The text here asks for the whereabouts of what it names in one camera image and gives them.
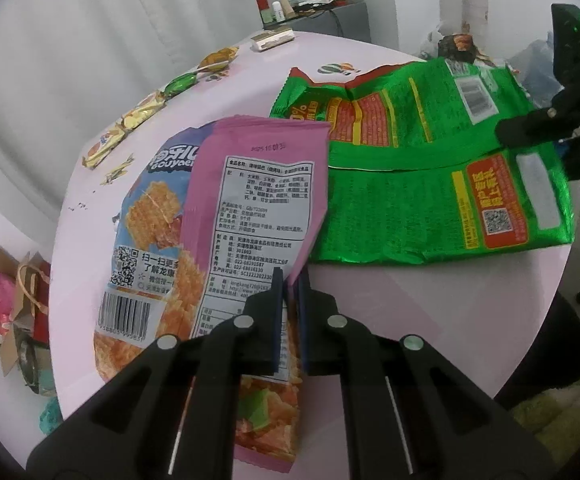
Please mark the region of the pink snack bag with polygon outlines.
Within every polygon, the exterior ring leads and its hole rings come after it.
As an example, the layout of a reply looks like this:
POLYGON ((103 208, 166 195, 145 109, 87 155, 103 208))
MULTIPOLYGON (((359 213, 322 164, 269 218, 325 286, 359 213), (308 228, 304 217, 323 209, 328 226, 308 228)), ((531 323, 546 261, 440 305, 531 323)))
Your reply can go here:
MULTIPOLYGON (((329 128, 323 122, 253 116, 202 128, 181 227, 181 252, 204 275, 189 334, 204 336, 241 314, 280 269, 293 283, 327 211, 329 128)), ((283 306, 280 362, 242 379, 235 457, 289 472, 299 447, 302 377, 296 316, 283 306)))

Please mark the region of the blue waffle snack bag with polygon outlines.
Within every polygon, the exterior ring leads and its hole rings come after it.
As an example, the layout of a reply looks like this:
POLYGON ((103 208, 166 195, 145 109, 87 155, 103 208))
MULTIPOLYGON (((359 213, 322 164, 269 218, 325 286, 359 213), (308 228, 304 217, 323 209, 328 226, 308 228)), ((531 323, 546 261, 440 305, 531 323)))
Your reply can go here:
POLYGON ((94 326, 96 370, 106 382, 164 335, 186 340, 205 273, 181 246, 192 168, 211 124, 168 139, 122 201, 111 263, 94 326))

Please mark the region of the green snack bag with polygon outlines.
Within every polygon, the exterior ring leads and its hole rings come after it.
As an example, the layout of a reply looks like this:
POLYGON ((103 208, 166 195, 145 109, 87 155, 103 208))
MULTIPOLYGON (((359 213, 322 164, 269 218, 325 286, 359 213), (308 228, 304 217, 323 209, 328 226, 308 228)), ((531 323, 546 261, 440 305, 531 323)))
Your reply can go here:
POLYGON ((532 108, 507 67, 435 58, 346 82, 291 70, 271 116, 329 129, 328 211, 311 258, 421 266, 571 243, 555 145, 496 138, 501 120, 532 108))

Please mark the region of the blue water jug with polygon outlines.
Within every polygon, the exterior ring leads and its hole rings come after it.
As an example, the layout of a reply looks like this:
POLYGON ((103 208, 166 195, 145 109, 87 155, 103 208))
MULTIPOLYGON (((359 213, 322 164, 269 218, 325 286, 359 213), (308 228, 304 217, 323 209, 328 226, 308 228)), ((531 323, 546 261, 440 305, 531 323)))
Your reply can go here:
POLYGON ((508 64, 517 72, 519 84, 537 108, 548 107, 562 90, 554 74, 554 37, 550 32, 544 40, 531 42, 524 50, 509 58, 508 64))

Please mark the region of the black orange bag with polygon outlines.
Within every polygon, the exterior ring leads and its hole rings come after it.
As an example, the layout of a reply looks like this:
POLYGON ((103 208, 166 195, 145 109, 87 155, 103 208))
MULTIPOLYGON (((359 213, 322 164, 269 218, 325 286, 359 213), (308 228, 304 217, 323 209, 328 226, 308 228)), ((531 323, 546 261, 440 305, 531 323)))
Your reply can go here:
POLYGON ((438 52, 440 58, 469 64, 476 62, 481 55, 470 34, 444 36, 438 43, 438 52))

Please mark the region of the red paper gift bag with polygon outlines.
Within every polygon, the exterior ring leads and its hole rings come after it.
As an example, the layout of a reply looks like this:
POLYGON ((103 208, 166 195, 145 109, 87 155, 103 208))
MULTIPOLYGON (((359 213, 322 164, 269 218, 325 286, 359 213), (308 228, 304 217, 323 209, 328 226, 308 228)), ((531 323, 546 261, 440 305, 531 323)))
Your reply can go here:
POLYGON ((39 252, 26 255, 17 267, 13 321, 38 344, 49 344, 51 266, 39 252))

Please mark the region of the gold snack packet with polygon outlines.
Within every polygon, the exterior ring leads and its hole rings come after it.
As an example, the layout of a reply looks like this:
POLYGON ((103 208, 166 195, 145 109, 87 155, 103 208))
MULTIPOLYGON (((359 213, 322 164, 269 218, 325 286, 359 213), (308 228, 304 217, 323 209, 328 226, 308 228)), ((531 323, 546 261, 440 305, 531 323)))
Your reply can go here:
POLYGON ((122 115, 120 126, 127 132, 138 128, 166 105, 164 93, 156 90, 146 96, 132 110, 122 115))

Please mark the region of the green candy wrapper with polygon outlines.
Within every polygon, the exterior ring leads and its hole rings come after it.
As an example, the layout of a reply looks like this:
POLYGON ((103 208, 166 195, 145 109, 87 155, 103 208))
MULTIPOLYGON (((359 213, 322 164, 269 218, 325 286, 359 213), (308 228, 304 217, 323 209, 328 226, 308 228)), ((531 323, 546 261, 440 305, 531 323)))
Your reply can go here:
POLYGON ((197 82, 197 73, 182 74, 166 84, 162 90, 163 96, 166 100, 172 99, 174 96, 179 96, 180 93, 192 88, 197 82))

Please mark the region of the cardboard box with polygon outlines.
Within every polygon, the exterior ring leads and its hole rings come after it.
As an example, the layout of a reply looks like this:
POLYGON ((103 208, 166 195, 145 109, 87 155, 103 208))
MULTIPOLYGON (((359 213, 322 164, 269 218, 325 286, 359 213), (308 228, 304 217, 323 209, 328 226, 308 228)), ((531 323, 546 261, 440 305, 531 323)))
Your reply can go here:
POLYGON ((19 262, 0 246, 0 367, 4 377, 20 360, 18 341, 34 336, 42 274, 26 257, 19 262))

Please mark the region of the grey cabinet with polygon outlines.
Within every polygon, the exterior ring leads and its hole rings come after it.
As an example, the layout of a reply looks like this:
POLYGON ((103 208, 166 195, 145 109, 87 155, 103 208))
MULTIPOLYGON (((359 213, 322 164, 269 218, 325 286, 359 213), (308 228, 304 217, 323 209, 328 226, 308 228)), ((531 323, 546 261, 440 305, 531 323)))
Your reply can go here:
POLYGON ((314 32, 371 44, 371 32, 366 3, 356 2, 319 10, 313 14, 289 21, 297 32, 314 32))

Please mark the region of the yellow candy wrapper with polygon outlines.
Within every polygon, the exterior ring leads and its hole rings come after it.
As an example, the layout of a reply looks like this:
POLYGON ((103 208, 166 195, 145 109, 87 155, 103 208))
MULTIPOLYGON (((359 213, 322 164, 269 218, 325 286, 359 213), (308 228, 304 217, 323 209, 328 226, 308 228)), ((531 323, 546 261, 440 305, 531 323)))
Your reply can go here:
POLYGON ((203 58, 198 65, 199 72, 220 72, 227 68, 230 63, 237 57, 238 47, 227 47, 213 52, 203 58))

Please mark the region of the small white box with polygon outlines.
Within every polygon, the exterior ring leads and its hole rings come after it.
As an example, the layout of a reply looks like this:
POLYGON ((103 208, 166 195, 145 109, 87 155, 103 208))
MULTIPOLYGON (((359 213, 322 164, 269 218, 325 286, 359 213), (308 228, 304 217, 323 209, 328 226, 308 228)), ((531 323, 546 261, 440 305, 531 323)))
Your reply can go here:
POLYGON ((255 52, 264 52, 281 46, 281 44, 287 44, 294 39, 294 30, 289 26, 264 30, 251 38, 252 50, 255 52))

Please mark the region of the white small bottle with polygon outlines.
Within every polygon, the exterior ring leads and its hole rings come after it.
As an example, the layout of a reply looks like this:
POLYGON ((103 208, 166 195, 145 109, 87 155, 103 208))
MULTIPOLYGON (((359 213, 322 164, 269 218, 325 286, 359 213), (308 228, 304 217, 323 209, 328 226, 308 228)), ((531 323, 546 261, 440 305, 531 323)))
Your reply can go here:
POLYGON ((285 15, 283 12, 283 7, 280 1, 276 0, 271 5, 273 7, 273 15, 275 16, 275 21, 277 23, 282 23, 285 21, 285 15))

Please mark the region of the white curtain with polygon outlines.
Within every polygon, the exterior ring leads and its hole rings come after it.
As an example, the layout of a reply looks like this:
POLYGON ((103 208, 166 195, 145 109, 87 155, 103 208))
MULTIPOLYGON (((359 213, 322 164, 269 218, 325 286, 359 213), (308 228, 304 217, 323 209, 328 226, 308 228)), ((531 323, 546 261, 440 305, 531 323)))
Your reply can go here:
POLYGON ((254 0, 0 0, 0 158, 71 164, 145 93, 260 24, 254 0))

